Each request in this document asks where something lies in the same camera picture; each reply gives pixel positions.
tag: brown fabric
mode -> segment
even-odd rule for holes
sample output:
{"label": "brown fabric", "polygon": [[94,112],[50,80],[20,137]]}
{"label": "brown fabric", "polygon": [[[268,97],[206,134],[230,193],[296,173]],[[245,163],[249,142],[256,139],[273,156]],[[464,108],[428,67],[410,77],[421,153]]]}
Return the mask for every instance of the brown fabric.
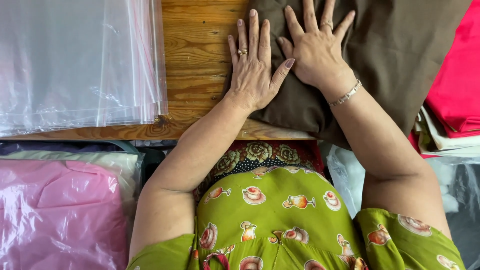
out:
{"label": "brown fabric", "polygon": [[[405,135],[412,129],[470,3],[470,0],[336,1],[335,26],[350,10],[357,12],[353,27],[342,43],[343,58]],[[314,4],[319,20],[324,0],[315,0]],[[287,5],[303,25],[301,0],[250,0],[247,9],[256,9],[260,22],[270,20],[273,72],[286,59],[275,39],[285,36],[291,40],[283,14]],[[249,21],[248,12],[245,21]],[[250,117],[308,131],[330,143],[348,147],[320,91],[303,84],[293,73],[287,76],[274,100]]]}

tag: forearm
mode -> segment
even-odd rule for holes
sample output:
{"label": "forearm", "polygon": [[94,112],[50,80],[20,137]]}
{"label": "forearm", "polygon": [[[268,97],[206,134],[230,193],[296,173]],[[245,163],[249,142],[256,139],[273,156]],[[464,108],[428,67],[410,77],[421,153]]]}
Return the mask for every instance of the forearm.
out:
{"label": "forearm", "polygon": [[192,191],[235,140],[248,112],[223,99],[192,125],[148,181],[150,186]]}
{"label": "forearm", "polygon": [[[349,88],[325,93],[332,102],[356,84],[351,74]],[[361,87],[345,103],[331,107],[355,156],[367,172],[378,179],[433,174],[430,166],[411,147],[405,135],[373,97]]]}

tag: silver bracelet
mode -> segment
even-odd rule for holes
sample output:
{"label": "silver bracelet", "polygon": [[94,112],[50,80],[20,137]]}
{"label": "silver bracelet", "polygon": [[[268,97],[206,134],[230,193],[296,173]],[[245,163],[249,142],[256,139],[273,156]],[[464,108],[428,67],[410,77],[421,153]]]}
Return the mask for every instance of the silver bracelet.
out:
{"label": "silver bracelet", "polygon": [[343,97],[341,97],[340,99],[338,99],[337,101],[335,101],[333,103],[329,102],[328,105],[336,106],[336,105],[340,105],[343,102],[349,100],[350,97],[353,96],[353,94],[355,94],[359,90],[360,86],[361,86],[361,82],[360,82],[360,80],[357,80],[357,84],[355,85],[355,87],[353,87],[352,90],[350,90],[350,92],[346,93]]}

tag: ring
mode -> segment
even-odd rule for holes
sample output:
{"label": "ring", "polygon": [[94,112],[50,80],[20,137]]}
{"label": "ring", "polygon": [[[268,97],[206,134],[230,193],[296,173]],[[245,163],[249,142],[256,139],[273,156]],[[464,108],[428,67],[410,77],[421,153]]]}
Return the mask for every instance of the ring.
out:
{"label": "ring", "polygon": [[320,24],[320,27],[324,26],[324,25],[328,25],[331,29],[332,29],[332,32],[333,32],[333,23],[332,21],[326,21],[324,23],[321,23]]}
{"label": "ring", "polygon": [[237,53],[239,54],[239,56],[242,56],[244,54],[248,54],[248,49],[246,49],[246,48],[240,49]]}

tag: wood grain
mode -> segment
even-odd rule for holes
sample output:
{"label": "wood grain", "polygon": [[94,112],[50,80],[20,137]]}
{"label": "wood grain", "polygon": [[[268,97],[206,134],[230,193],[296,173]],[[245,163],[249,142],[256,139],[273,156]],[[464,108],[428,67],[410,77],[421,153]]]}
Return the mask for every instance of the wood grain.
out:
{"label": "wood grain", "polygon": [[[236,36],[248,0],[162,0],[169,114],[150,125],[85,127],[14,139],[178,139],[221,98],[231,65],[227,36]],[[237,139],[305,139],[305,132],[248,119]]]}

